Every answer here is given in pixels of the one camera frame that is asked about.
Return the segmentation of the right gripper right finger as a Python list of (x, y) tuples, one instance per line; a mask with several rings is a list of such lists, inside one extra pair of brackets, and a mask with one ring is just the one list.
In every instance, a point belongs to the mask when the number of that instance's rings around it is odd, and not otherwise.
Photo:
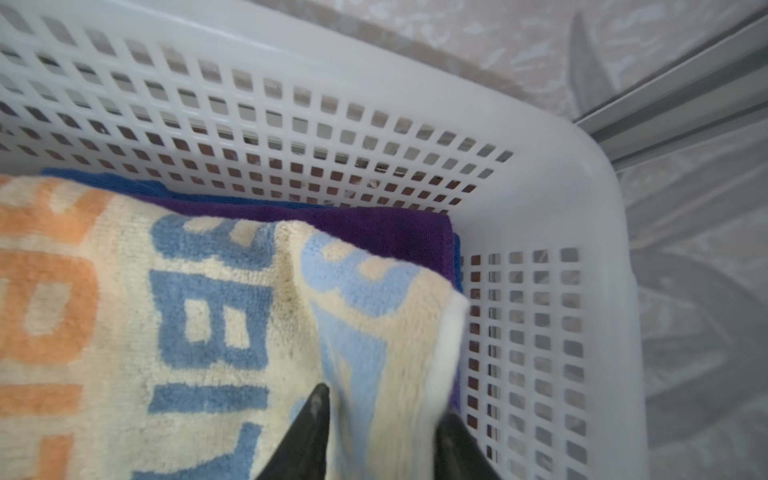
[(436, 428), (434, 479), (500, 480), (454, 411), (446, 411)]

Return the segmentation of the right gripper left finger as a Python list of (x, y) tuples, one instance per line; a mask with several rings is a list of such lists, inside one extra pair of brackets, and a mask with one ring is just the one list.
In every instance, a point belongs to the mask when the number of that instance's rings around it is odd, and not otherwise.
[(327, 471), (330, 420), (330, 390), (320, 383), (256, 479), (323, 480)]

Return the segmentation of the white light-blue towel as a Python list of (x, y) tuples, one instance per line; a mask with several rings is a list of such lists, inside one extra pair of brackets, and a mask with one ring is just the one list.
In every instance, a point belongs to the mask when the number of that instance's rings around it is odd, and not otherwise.
[(1, 180), (1, 475), (253, 479), (318, 384), (331, 479), (429, 479), (468, 300), (299, 221)]

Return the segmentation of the purple towel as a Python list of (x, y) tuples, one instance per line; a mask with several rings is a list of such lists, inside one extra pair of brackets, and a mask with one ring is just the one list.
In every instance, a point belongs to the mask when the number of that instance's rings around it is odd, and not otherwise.
[(116, 204), (130, 399), (270, 431), (315, 386), (363, 435), (450, 399), (467, 300), (445, 216), (141, 196)]

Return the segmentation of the blue towel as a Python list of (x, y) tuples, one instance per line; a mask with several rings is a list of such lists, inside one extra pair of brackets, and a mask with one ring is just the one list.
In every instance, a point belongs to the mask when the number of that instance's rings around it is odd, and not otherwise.
[(294, 202), (183, 194), (158, 181), (110, 173), (48, 168), (52, 176), (109, 190), (187, 216), (275, 222), (298, 220), (372, 254), (433, 270), (461, 290), (460, 239), (449, 218), (431, 212), (387, 207), (342, 209)]

